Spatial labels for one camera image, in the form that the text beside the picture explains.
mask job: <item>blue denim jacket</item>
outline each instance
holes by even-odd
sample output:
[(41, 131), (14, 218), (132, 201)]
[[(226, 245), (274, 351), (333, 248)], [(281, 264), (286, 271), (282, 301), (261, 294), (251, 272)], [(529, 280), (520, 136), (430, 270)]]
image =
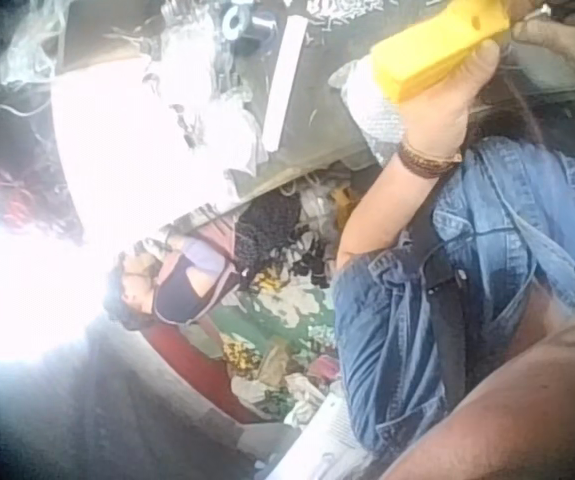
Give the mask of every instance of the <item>blue denim jacket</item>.
[[(474, 383), (500, 365), (536, 274), (575, 311), (575, 159), (488, 138), (442, 188), (432, 223), (436, 252), (467, 278), (462, 303)], [(367, 449), (390, 458), (448, 413), (427, 279), (408, 250), (402, 235), (397, 246), (353, 259), (334, 284), (352, 426)]]

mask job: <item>strap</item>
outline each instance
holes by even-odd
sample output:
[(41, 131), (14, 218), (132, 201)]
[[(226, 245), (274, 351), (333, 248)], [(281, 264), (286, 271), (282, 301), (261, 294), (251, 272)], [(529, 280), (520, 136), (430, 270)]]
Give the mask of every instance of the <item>strap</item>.
[(419, 211), (411, 226), (418, 251), (425, 252), (423, 266), (429, 316), (438, 349), (441, 376), (449, 409), (467, 392), (465, 320), (462, 311), (461, 282), (458, 279), (431, 221), (431, 210)]

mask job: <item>black hair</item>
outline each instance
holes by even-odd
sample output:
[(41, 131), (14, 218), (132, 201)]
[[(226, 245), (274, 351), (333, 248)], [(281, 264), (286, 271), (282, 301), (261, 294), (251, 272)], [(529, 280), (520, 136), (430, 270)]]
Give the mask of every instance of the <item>black hair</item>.
[(103, 307), (107, 316), (114, 322), (119, 322), (125, 330), (136, 331), (151, 327), (156, 317), (138, 312), (127, 305), (123, 296), (123, 260), (124, 254), (118, 257), (118, 262), (107, 278), (107, 293)]

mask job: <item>patterned fabric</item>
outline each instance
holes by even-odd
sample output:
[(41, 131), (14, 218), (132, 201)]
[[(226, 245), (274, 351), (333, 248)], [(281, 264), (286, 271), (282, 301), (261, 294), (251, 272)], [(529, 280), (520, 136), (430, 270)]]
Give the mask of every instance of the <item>patterned fabric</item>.
[(254, 200), (236, 223), (236, 267), (240, 290), (247, 290), (257, 273), (272, 263), (272, 253), (294, 243), (300, 218), (300, 195), (272, 190)]

